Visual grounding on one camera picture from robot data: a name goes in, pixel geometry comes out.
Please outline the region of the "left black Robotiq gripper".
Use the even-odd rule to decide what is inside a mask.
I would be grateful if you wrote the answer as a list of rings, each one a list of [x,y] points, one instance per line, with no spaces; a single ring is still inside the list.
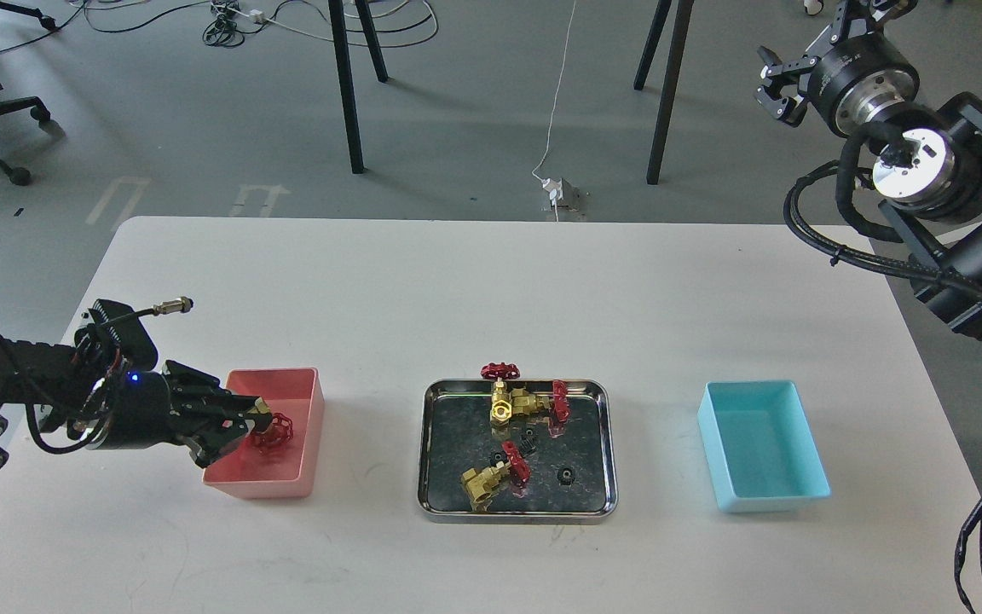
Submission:
[[[88,450],[147,449],[183,444],[206,469],[235,451],[256,427],[270,427],[261,397],[219,387],[218,378],[176,361],[163,372],[132,372],[112,393],[112,415],[96,429]]]

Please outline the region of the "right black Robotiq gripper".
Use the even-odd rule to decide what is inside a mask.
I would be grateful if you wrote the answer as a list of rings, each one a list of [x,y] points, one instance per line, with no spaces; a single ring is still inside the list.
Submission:
[[[919,92],[915,67],[888,42],[884,25],[915,10],[917,1],[838,1],[829,29],[783,62],[759,46],[764,62],[755,98],[772,118],[799,127],[813,107],[836,136],[881,120],[885,109],[911,102]]]

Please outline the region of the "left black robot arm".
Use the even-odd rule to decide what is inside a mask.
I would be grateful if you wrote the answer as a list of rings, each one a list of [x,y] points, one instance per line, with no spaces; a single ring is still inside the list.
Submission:
[[[22,405],[32,441],[48,454],[168,443],[186,447],[205,469],[243,440],[272,435],[275,416],[262,399],[179,362],[156,372],[159,351],[142,319],[192,307],[188,297],[144,310],[98,299],[69,345],[0,334],[0,437],[3,407]],[[0,447],[0,469],[9,457]]]

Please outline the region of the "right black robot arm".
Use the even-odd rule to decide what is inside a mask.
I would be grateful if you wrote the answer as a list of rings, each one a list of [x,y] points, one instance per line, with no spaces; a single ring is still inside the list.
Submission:
[[[913,295],[950,327],[982,339],[982,100],[962,92],[938,109],[917,101],[920,77],[885,34],[912,1],[841,1],[834,19],[800,57],[784,61],[760,47],[755,97],[795,127],[814,108],[843,140],[838,159],[796,180],[783,203],[795,236],[830,257],[907,280]],[[801,194],[835,180],[835,207],[870,240],[899,242],[907,260],[842,245],[815,230]],[[982,496],[960,529],[954,578],[962,579],[971,536],[982,576]]]

